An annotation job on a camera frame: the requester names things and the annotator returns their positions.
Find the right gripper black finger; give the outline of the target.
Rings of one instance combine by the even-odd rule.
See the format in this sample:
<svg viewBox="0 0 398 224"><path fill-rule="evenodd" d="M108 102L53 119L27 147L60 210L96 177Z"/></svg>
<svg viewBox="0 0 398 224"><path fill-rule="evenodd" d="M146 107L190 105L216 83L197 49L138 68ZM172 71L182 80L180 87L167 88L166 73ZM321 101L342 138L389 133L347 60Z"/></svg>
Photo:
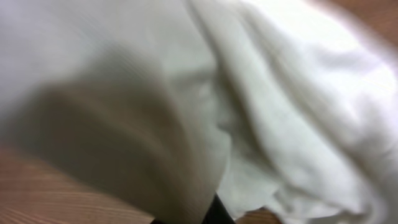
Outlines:
<svg viewBox="0 0 398 224"><path fill-rule="evenodd" d="M154 213L150 224L235 224L215 192L195 194L178 201L171 211Z"/></svg>

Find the beige and tan shirt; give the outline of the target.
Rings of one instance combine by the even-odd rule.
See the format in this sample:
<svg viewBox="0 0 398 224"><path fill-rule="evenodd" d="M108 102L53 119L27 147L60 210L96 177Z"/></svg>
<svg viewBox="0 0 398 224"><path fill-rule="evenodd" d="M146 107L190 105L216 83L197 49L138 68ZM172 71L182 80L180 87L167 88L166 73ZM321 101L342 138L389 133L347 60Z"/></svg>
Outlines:
<svg viewBox="0 0 398 224"><path fill-rule="evenodd" d="M2 1L1 142L166 223L397 222L397 52L318 1Z"/></svg>

